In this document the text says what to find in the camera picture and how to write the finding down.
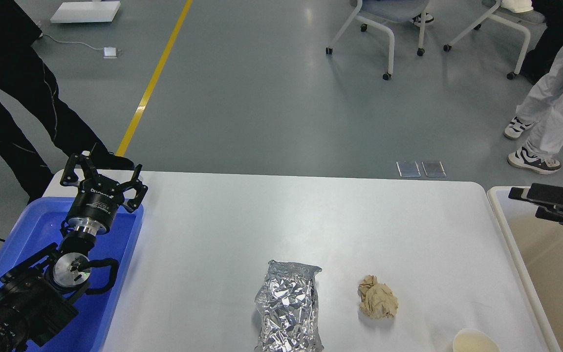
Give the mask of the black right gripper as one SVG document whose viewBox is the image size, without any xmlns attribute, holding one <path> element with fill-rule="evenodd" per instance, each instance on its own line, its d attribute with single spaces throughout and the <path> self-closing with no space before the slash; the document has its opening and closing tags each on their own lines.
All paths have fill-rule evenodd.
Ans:
<svg viewBox="0 0 563 352">
<path fill-rule="evenodd" d="M 563 187 L 532 183 L 528 189 L 512 187 L 508 198 L 538 206 L 536 218 L 563 223 Z"/>
</svg>

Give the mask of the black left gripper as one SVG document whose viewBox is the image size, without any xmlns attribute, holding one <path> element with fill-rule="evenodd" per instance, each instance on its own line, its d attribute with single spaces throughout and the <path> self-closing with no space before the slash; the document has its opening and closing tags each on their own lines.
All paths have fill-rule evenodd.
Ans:
<svg viewBox="0 0 563 352">
<path fill-rule="evenodd" d="M 140 179 L 143 165 L 138 164 L 133 170 L 131 179 L 124 183 L 101 176 L 90 151 L 73 153 L 65 163 L 60 185 L 78 187 L 78 193 L 65 222 L 71 227 L 91 226 L 93 235 L 106 234 L 111 230 L 119 205 L 128 213 L 133 213 L 141 205 L 148 191 L 148 186 Z M 76 167 L 82 170 L 83 179 L 76 174 Z M 133 198 L 125 199 L 125 192 L 134 190 Z"/>
</svg>

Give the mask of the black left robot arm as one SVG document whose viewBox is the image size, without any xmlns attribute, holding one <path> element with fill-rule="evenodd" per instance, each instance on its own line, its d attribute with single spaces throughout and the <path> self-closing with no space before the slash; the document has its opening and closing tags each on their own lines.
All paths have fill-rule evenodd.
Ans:
<svg viewBox="0 0 563 352">
<path fill-rule="evenodd" d="M 61 223 L 62 241 L 50 243 L 2 274 L 0 282 L 0 352 L 24 352 L 33 341 L 43 346 L 78 315 L 82 295 L 111 290 L 118 278 L 114 258 L 90 259 L 99 235 L 107 234 L 119 207 L 132 213 L 148 187 L 136 165 L 127 182 L 98 173 L 92 154 L 72 154 L 61 176 L 62 186 L 77 195 Z"/>
</svg>

